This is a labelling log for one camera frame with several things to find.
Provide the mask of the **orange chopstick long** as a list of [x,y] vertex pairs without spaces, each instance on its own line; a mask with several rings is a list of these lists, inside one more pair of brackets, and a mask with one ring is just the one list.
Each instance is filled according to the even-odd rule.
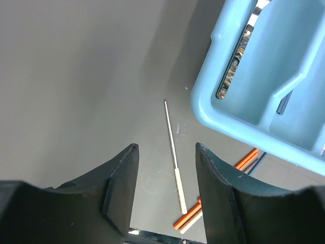
[[257,157],[259,149],[253,149],[249,154],[247,154],[241,161],[239,161],[235,167],[239,170],[243,169],[249,162],[251,162],[254,158]]

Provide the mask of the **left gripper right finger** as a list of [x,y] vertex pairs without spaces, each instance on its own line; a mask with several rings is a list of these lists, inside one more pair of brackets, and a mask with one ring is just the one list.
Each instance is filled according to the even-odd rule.
[[208,243],[324,243],[324,186],[267,184],[202,143],[196,171]]

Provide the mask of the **beige tipped chopstick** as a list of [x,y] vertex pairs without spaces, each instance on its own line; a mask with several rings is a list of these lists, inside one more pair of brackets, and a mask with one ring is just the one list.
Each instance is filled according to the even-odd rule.
[[180,233],[184,234],[196,221],[203,216],[203,211],[200,209],[197,213],[195,213],[181,228]]

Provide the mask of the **dark teal chopstick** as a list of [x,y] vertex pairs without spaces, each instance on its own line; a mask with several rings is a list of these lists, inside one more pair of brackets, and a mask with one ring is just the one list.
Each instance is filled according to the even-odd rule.
[[259,166],[259,164],[265,159],[265,157],[268,155],[267,152],[263,153],[262,156],[256,160],[254,160],[245,170],[244,173],[247,175],[251,175],[255,169]]

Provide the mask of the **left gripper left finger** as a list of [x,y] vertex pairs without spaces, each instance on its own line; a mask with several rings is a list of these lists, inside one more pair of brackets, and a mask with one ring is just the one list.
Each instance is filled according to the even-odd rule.
[[1,181],[1,243],[123,243],[138,166],[133,143],[57,188]]

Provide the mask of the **orange chopstick lower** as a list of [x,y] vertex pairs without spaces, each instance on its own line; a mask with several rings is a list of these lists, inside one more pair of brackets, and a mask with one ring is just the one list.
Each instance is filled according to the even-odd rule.
[[184,214],[178,221],[173,225],[174,229],[180,230],[180,228],[200,209],[202,209],[201,198],[198,198],[198,202],[193,206],[186,214]]

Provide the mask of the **patterned fork in tray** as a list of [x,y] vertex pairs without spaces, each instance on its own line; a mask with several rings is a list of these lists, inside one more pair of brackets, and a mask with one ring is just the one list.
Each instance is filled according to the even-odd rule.
[[225,71],[225,74],[222,78],[222,81],[220,83],[220,86],[216,92],[216,97],[220,100],[224,99],[228,89],[231,86],[231,82],[235,76],[235,73],[238,69],[239,63],[242,59],[242,56],[245,52],[245,49],[248,45],[248,42],[251,38],[252,32],[254,31],[254,27],[250,24],[247,24],[244,28],[241,38],[236,45],[235,51],[231,57],[230,63],[227,66],[227,69]]

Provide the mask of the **blue plastic cutlery tray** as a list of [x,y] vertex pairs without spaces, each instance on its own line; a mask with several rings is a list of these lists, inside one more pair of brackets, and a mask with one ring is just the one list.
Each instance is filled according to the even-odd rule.
[[[220,100],[216,92],[247,24],[254,31]],[[201,124],[324,175],[324,1],[225,1],[191,108]]]

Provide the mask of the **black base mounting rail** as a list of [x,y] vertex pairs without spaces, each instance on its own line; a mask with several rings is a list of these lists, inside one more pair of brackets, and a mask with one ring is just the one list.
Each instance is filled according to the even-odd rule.
[[129,229],[128,236],[123,242],[133,244],[205,244],[200,241],[133,228]]

